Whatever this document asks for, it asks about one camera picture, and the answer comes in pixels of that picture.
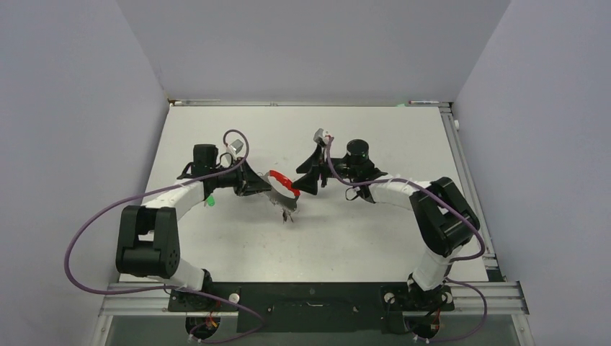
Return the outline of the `steel key holder red handle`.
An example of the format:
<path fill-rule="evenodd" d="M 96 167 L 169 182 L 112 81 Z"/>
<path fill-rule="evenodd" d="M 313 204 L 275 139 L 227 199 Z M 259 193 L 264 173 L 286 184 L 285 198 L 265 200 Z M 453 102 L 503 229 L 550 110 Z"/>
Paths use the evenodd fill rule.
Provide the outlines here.
<path fill-rule="evenodd" d="M 293 181 L 276 170 L 269 170 L 261 175 L 261 178 L 271 186 L 270 191 L 264 192 L 269 201 L 283 212 L 294 213 L 298 209 L 300 190 L 293 188 Z"/>

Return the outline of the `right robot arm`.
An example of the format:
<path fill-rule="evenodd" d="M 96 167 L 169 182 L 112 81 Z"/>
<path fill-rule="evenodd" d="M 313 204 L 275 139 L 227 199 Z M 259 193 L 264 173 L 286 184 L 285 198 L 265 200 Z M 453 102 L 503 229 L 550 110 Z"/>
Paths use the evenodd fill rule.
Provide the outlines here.
<path fill-rule="evenodd" d="M 317 195 L 334 178 L 369 203 L 412 211 L 426 249 L 408 277 L 407 298 L 418 309 L 428 307 L 453 264 L 463 260 L 460 250 L 479 236 L 479 219 L 456 184 L 448 177 L 412 182 L 392 176 L 376 167 L 369 157 L 369 144 L 362 139 L 349 141 L 341 158 L 330 154 L 332 136 L 315 142 L 314 152 L 296 169 L 300 178 L 291 184 L 292 190 Z"/>

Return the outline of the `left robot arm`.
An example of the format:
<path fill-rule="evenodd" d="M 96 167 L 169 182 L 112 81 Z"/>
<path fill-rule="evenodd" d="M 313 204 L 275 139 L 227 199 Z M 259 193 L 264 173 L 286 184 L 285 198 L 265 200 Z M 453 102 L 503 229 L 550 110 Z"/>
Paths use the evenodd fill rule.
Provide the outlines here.
<path fill-rule="evenodd" d="M 186 299 L 197 310 L 212 306 L 215 291 L 209 271 L 182 259 L 179 220 L 218 188 L 231 188 L 239 197 L 272 189 L 245 158 L 231 148 L 226 153 L 229 167 L 217 162 L 219 150 L 213 144 L 195 145 L 193 160 L 177 178 L 177 188 L 122 210 L 115 257 L 119 273 L 187 288 Z"/>

